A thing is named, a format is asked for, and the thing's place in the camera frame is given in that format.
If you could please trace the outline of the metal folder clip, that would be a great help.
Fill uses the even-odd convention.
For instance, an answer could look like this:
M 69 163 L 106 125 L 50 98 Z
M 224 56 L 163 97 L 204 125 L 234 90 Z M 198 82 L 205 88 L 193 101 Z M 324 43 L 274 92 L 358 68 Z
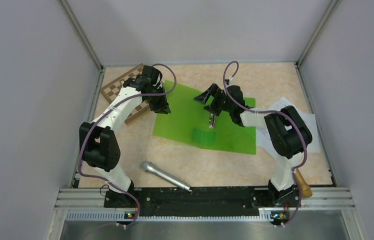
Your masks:
M 209 114 L 209 129 L 214 129 L 215 128 L 215 121 L 216 121 L 216 116 L 213 113 Z

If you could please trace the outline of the green plastic folder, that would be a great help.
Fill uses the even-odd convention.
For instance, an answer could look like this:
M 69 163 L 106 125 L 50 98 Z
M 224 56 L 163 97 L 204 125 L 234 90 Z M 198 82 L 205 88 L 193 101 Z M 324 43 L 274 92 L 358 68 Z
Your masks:
M 157 114 L 153 135 L 197 148 L 255 155 L 255 127 L 234 124 L 225 111 L 216 117 L 215 128 L 209 129 L 209 112 L 193 100 L 198 89 L 166 80 L 165 89 L 173 89 L 167 101 L 170 114 Z

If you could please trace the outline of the white paper files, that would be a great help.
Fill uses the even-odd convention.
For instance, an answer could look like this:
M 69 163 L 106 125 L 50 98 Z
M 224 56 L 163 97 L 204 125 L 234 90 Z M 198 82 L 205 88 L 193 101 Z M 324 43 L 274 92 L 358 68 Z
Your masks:
M 317 129 L 317 122 L 315 115 L 312 113 L 305 113 L 297 108 L 292 102 L 287 100 L 284 96 L 281 97 L 277 102 L 273 103 L 268 109 L 280 111 L 286 106 L 294 106 L 298 111 L 300 117 L 303 119 L 304 123 L 310 130 L 313 140 L 307 146 L 308 153 L 320 153 L 321 146 L 319 141 L 319 134 Z M 267 153 L 269 153 L 273 158 L 278 157 L 278 153 L 274 149 L 272 142 L 270 140 L 269 132 L 266 128 L 256 127 L 256 145 L 262 147 Z

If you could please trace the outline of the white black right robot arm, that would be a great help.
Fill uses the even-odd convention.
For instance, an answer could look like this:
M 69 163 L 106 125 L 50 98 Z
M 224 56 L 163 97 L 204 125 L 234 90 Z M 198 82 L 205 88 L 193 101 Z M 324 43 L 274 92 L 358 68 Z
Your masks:
M 299 168 L 307 160 L 307 146 L 313 136 L 292 105 L 281 110 L 258 110 L 245 104 L 239 86 L 225 88 L 212 84 L 207 90 L 194 97 L 194 101 L 204 105 L 204 110 L 214 116 L 227 112 L 232 122 L 240 127 L 264 128 L 277 156 L 275 172 L 269 180 L 274 187 L 268 192 L 268 200 L 274 206 L 281 206 L 288 200 L 287 189 L 299 185 L 304 198 L 313 195 Z

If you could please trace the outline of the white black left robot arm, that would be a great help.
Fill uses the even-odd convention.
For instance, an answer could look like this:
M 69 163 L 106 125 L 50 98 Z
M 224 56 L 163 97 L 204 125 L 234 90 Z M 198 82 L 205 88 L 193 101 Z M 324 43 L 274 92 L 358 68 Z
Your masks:
M 162 82 L 159 65 L 145 65 L 142 73 L 127 79 L 116 99 L 92 122 L 79 128 L 80 150 L 77 172 L 83 177 L 104 180 L 116 192 L 116 200 L 124 207 L 135 201 L 130 190 L 132 180 L 119 165 L 121 151 L 116 136 L 129 115 L 142 103 L 148 103 L 156 114 L 169 114 L 168 91 Z

